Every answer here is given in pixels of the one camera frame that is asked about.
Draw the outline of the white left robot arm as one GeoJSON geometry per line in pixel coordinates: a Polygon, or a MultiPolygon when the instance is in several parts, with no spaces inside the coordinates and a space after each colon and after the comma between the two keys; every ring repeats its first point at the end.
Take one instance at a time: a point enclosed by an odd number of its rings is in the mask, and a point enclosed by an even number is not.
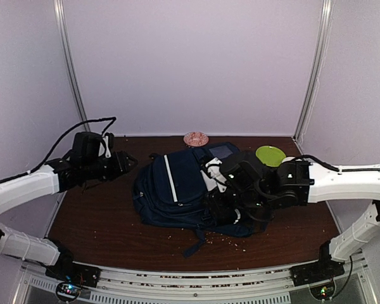
{"type": "MultiPolygon", "coordinates": [[[[88,181],[108,182],[129,173],[138,161],[125,151],[114,151],[113,138],[109,132],[78,132],[63,157],[45,158],[32,170],[0,180],[0,215],[37,198],[82,187],[88,181]]],[[[2,223],[0,255],[53,267],[64,281],[79,274],[72,253],[59,242],[30,236],[2,223]]]]}

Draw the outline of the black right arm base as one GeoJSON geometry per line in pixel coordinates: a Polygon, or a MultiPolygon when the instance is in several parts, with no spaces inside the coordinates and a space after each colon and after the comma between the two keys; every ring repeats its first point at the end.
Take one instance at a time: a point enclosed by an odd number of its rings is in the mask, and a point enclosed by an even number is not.
{"type": "Polygon", "coordinates": [[[330,241],[320,246],[319,259],[316,262],[293,266],[289,269],[294,286],[302,286],[332,279],[345,273],[344,262],[331,259],[330,241]]]}

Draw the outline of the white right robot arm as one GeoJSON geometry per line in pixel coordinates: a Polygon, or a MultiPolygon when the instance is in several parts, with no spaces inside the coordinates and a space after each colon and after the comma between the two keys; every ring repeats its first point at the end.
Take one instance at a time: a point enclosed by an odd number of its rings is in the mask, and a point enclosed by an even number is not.
{"type": "Polygon", "coordinates": [[[312,155],[289,157],[269,167],[249,151],[213,158],[201,168],[208,190],[218,189],[218,204],[229,193],[232,206],[246,212],[272,210],[332,200],[369,200],[365,212],[346,231],[323,246],[324,254],[312,265],[316,279],[326,279],[364,244],[380,233],[380,163],[330,165],[312,155]]]}

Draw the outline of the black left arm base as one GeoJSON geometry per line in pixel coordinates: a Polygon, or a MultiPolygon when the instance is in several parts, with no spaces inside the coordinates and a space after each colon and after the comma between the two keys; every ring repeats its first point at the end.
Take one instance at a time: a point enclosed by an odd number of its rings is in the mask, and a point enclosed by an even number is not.
{"type": "Polygon", "coordinates": [[[101,269],[74,262],[73,253],[61,242],[52,240],[60,255],[54,265],[47,266],[46,275],[75,285],[95,288],[98,284],[101,269]]]}

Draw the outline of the navy blue student backpack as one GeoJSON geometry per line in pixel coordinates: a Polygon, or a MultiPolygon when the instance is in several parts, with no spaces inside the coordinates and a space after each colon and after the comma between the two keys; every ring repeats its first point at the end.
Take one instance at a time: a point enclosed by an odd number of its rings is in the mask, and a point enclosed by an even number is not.
{"type": "Polygon", "coordinates": [[[224,187],[221,177],[212,171],[240,150],[230,142],[187,148],[167,155],[153,155],[143,167],[132,187],[134,209],[142,223],[158,227],[189,229],[198,242],[188,248],[184,257],[195,254],[206,242],[205,232],[216,232],[236,238],[247,238],[265,231],[273,212],[254,201],[246,206],[246,196],[233,187],[224,187]]]}

